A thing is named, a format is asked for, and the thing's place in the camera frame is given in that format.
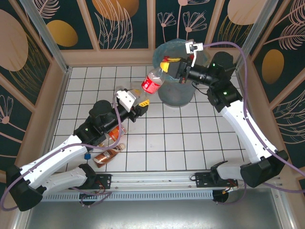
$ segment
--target flower drawing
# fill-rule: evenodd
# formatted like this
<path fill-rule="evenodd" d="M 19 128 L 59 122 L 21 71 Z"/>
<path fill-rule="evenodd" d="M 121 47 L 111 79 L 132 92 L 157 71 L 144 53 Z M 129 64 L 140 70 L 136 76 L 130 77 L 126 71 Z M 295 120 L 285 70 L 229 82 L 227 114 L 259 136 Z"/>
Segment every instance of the flower drawing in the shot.
<path fill-rule="evenodd" d="M 163 13 L 160 12 L 160 13 L 158 13 L 158 19 L 162 26 L 163 39 L 164 39 L 164 43 L 165 43 L 166 41 L 165 41 L 164 27 L 175 25 L 176 20 L 175 20 L 175 17 L 173 16 L 173 12 L 165 13 L 164 15 L 163 15 Z"/>
<path fill-rule="evenodd" d="M 180 15 L 181 15 L 182 6 L 199 5 L 199 4 L 208 3 L 209 1 L 210 0 L 178 0 L 180 7 L 179 7 L 179 13 L 178 13 L 177 38 L 179 38 L 179 24 L 180 24 Z"/>
<path fill-rule="evenodd" d="M 4 96 L 0 95 L 0 124 L 4 124 L 4 125 L 9 124 L 16 129 L 25 132 L 25 130 L 15 126 L 14 124 L 12 124 L 10 122 L 10 115 L 11 115 L 11 112 L 13 110 L 13 104 L 14 104 L 14 100 L 12 98 L 10 98 L 8 96 L 7 100 L 5 100 Z M 4 136 L 4 137 L 6 137 L 6 138 L 8 138 L 12 141 L 22 143 L 22 141 L 14 138 L 12 136 L 6 135 L 5 133 L 0 132 L 0 135 Z"/>
<path fill-rule="evenodd" d="M 186 31 L 186 40 L 189 32 L 205 30 L 207 24 L 205 22 L 204 12 L 203 13 L 193 13 L 190 17 L 190 12 L 183 14 L 183 22 Z"/>

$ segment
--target yellow circle pattern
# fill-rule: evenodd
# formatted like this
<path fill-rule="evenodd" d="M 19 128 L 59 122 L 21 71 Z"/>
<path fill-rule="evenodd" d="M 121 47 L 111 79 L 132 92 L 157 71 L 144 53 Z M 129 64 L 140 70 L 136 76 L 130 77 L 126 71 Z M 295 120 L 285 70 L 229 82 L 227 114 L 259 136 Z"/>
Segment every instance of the yellow circle pattern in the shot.
<path fill-rule="evenodd" d="M 50 21 L 47 27 L 57 44 L 64 47 L 76 45 L 78 41 L 77 33 L 68 23 L 61 20 L 54 20 Z"/>

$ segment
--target orange bottle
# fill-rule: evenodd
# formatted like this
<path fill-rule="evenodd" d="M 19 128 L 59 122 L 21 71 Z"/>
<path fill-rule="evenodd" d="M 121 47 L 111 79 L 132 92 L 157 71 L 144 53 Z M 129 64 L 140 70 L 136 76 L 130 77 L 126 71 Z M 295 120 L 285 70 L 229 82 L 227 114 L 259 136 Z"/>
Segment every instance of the orange bottle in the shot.
<path fill-rule="evenodd" d="M 97 165 L 98 168 L 104 166 L 108 162 L 110 162 L 111 159 L 113 159 L 119 152 L 125 149 L 125 144 L 121 143 L 118 144 L 115 148 L 113 149 L 108 149 L 101 154 L 97 155 L 93 161 Z"/>

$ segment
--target floral wallpaper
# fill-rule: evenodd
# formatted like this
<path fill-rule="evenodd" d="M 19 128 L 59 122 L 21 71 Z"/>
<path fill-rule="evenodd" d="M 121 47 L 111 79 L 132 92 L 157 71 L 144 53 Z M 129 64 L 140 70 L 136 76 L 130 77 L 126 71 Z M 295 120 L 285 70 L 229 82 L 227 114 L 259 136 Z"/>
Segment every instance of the floral wallpaper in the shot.
<path fill-rule="evenodd" d="M 31 115 L 31 111 L 0 86 L 0 170 L 14 164 Z"/>
<path fill-rule="evenodd" d="M 253 63 L 269 102 L 305 68 L 305 2 L 287 5 Z"/>
<path fill-rule="evenodd" d="M 305 81 L 273 110 L 292 164 L 305 167 Z"/>
<path fill-rule="evenodd" d="M 0 1 L 0 31 L 0 74 L 36 104 L 50 63 L 8 1 Z"/>
<path fill-rule="evenodd" d="M 100 49 L 147 49 L 145 0 L 86 0 Z"/>
<path fill-rule="evenodd" d="M 33 3 L 59 49 L 93 49 L 76 0 L 33 0 Z"/>
<path fill-rule="evenodd" d="M 242 47 L 267 0 L 225 0 L 213 42 L 234 42 Z"/>
<path fill-rule="evenodd" d="M 214 0 L 156 0 L 155 47 L 176 38 L 204 42 L 214 6 Z"/>

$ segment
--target plastic bottle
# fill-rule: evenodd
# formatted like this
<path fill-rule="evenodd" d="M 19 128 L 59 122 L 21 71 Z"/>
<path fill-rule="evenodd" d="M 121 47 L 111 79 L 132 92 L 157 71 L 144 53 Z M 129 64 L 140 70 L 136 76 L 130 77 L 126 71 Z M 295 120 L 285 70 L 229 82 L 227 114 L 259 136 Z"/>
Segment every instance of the plastic bottle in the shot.
<path fill-rule="evenodd" d="M 121 136 L 127 133 L 125 127 L 121 125 Z M 106 134 L 106 139 L 99 144 L 99 147 L 105 147 L 112 145 L 119 137 L 119 126 L 112 129 L 109 134 Z"/>
<path fill-rule="evenodd" d="M 165 81 L 166 72 L 164 72 L 160 67 L 152 69 L 144 81 L 141 83 L 141 86 L 138 87 L 136 83 L 134 83 L 134 87 L 136 94 L 138 95 L 138 99 L 136 104 L 139 104 L 147 99 L 149 99 L 151 94 L 155 94 L 158 89 L 162 86 Z"/>
<path fill-rule="evenodd" d="M 125 149 L 125 144 L 121 143 L 118 144 L 115 148 L 113 149 L 108 149 L 101 154 L 97 155 L 93 161 L 97 165 L 98 168 L 104 166 L 108 162 L 110 162 L 119 152 Z"/>

